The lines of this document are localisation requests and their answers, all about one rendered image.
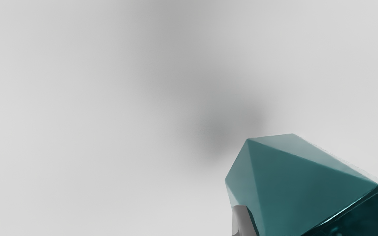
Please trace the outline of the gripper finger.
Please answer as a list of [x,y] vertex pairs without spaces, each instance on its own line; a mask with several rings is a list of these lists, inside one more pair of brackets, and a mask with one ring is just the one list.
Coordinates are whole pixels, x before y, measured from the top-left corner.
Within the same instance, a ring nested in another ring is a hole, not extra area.
[[258,236],[246,205],[232,207],[232,236]]

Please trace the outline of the teal faceted mug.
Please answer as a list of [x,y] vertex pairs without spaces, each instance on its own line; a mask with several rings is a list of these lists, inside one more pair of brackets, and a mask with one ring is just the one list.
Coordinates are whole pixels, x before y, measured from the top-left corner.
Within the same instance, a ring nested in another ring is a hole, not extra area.
[[225,186],[258,236],[378,236],[378,178],[293,133],[247,139]]

